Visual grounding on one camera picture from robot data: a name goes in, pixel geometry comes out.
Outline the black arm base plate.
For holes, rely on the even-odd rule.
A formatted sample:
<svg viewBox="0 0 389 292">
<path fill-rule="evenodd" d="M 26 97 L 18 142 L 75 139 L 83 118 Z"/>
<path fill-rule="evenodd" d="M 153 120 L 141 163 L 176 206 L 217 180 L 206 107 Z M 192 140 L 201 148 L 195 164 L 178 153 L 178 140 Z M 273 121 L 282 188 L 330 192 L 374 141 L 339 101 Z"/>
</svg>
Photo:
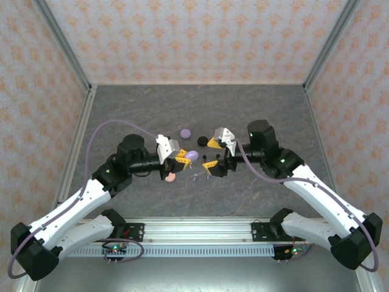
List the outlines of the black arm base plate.
<svg viewBox="0 0 389 292">
<path fill-rule="evenodd" d="M 269 222 L 255 220 L 251 223 L 251 234 L 254 242 L 278 242 L 281 240 L 279 231 Z"/>
<path fill-rule="evenodd" d="M 121 231 L 119 234 L 120 238 L 143 242 L 144 233 L 144 223 L 126 223 L 124 225 L 123 231 Z"/>
</svg>

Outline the aluminium frame post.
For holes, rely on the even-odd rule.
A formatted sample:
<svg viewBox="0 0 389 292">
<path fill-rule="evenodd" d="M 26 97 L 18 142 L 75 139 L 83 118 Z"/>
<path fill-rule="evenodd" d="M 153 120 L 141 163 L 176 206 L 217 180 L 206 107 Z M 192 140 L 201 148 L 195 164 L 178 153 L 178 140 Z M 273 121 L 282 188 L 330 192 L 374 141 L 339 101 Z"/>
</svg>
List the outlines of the aluminium frame post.
<svg viewBox="0 0 389 292">
<path fill-rule="evenodd" d="M 75 74 L 77 80 L 80 82 L 82 88 L 89 92 L 92 85 L 88 80 L 86 73 L 84 72 L 81 64 L 72 49 L 70 43 L 68 42 L 62 28 L 60 27 L 55 15 L 53 14 L 49 4 L 46 0 L 32 0 L 35 7 L 38 9 L 39 13 L 42 16 L 42 19 L 47 24 L 51 35 L 54 37 L 57 45 L 64 54 L 66 60 L 68 61 L 73 73 Z"/>
<path fill-rule="evenodd" d="M 346 5 L 344 6 L 336 23 L 334 24 L 334 27 L 329 33 L 321 51 L 318 54 L 318 57 L 315 59 L 315 62 L 309 71 L 305 82 L 302 84 L 305 93 L 308 93 L 308 91 L 312 88 L 315 80 L 325 66 L 325 63 L 327 62 L 329 56 L 335 48 L 335 45 L 337 44 L 338 40 L 342 36 L 342 33 L 353 17 L 354 12 L 358 8 L 360 2 L 361 0 L 347 0 Z"/>
</svg>

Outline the controller board with LED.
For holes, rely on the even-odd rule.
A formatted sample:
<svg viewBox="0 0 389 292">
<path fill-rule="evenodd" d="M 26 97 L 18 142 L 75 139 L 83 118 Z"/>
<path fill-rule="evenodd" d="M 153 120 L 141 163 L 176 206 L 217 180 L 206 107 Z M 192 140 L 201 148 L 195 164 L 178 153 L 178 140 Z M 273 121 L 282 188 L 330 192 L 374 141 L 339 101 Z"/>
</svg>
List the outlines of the controller board with LED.
<svg viewBox="0 0 389 292">
<path fill-rule="evenodd" d="M 122 261 L 125 258 L 127 252 L 126 246 L 119 244 L 109 245 L 108 243 L 104 243 L 102 244 L 102 248 L 103 258 L 108 263 L 118 263 Z"/>
<path fill-rule="evenodd" d="M 312 249 L 312 245 L 304 246 L 293 246 L 293 245 L 274 245 L 274 256 L 272 257 L 278 263 L 280 262 L 293 262 L 298 259 L 302 259 L 304 256 L 308 255 Z"/>
</svg>

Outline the wide aluminium mounting rail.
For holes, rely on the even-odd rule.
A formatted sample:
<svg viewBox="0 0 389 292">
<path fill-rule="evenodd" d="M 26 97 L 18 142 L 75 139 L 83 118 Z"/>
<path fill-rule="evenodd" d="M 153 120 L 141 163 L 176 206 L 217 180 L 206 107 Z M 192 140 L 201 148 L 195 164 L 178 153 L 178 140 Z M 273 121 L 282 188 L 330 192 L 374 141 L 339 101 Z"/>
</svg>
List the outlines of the wide aluminium mounting rail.
<svg viewBox="0 0 389 292">
<path fill-rule="evenodd" d="M 248 245 L 253 222 L 261 217 L 138 217 L 128 223 L 144 224 L 144 245 Z"/>
</svg>

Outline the grey metal sheet panel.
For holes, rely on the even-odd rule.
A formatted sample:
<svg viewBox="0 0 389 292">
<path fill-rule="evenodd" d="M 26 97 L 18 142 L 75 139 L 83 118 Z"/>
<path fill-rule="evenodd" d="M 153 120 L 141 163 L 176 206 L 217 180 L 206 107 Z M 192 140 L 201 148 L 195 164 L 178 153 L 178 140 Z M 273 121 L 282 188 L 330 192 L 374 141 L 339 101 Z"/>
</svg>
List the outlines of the grey metal sheet panel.
<svg viewBox="0 0 389 292">
<path fill-rule="evenodd" d="M 277 263 L 267 257 L 143 258 L 121 265 L 69 258 L 36 292 L 361 292 L 356 273 L 327 252 Z"/>
</svg>

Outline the aluminium table edge rail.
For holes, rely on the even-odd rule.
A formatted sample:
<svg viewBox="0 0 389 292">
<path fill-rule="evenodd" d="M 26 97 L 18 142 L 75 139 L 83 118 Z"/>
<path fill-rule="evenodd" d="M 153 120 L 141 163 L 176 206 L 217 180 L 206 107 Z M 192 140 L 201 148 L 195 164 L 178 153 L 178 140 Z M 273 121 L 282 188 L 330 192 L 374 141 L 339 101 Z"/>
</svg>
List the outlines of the aluminium table edge rail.
<svg viewBox="0 0 389 292">
<path fill-rule="evenodd" d="M 54 210 L 60 203 L 62 203 L 69 195 L 69 190 L 74 176 L 74 171 L 77 166 L 80 149 L 83 142 L 84 133 L 88 124 L 90 112 L 95 99 L 97 91 L 97 84 L 92 84 L 87 90 L 84 101 L 80 110 L 80 114 L 76 123 L 74 133 L 72 135 L 71 147 L 67 156 L 66 163 L 62 172 L 60 183 L 54 195 L 51 210 Z"/>
<path fill-rule="evenodd" d="M 320 151 L 322 153 L 323 160 L 324 160 L 325 167 L 326 167 L 326 172 L 328 174 L 328 180 L 329 180 L 329 183 L 330 183 L 330 187 L 331 187 L 331 189 L 333 191 L 337 192 L 338 191 L 337 185 L 336 185 L 335 179 L 334 179 L 334 177 L 332 175 L 332 171 L 331 171 L 332 169 L 331 169 L 331 166 L 330 166 L 329 161 L 328 161 L 328 157 L 327 157 L 326 152 L 325 152 L 322 136 L 320 134 L 320 130 L 319 130 L 319 127 L 318 127 L 318 122 L 317 122 L 317 119 L 315 118 L 315 113 L 314 113 L 314 109 L 313 109 L 313 106 L 312 106 L 312 102 L 311 102 L 311 100 L 309 98 L 309 94 L 308 94 L 307 91 L 305 91 L 305 99 L 306 99 L 306 102 L 308 104 L 308 108 L 309 108 L 309 112 L 311 114 L 312 122 L 314 124 L 315 133 L 316 133 L 316 136 L 317 136 L 317 139 L 318 139 L 318 143 L 319 143 L 319 146 L 320 146 Z"/>
</svg>

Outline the short aluminium frame rail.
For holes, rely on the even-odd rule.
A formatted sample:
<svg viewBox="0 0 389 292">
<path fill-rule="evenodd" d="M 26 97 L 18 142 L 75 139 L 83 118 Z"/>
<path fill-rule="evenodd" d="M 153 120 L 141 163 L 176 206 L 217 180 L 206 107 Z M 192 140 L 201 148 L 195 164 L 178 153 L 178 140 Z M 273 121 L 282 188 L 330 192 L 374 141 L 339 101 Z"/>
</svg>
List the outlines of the short aluminium frame rail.
<svg viewBox="0 0 389 292">
<path fill-rule="evenodd" d="M 19 279 L 16 292 L 36 292 L 37 281 L 33 281 L 29 276 L 24 276 Z"/>
<path fill-rule="evenodd" d="M 374 274 L 359 267 L 356 269 L 356 276 L 361 292 L 376 292 Z"/>
</svg>

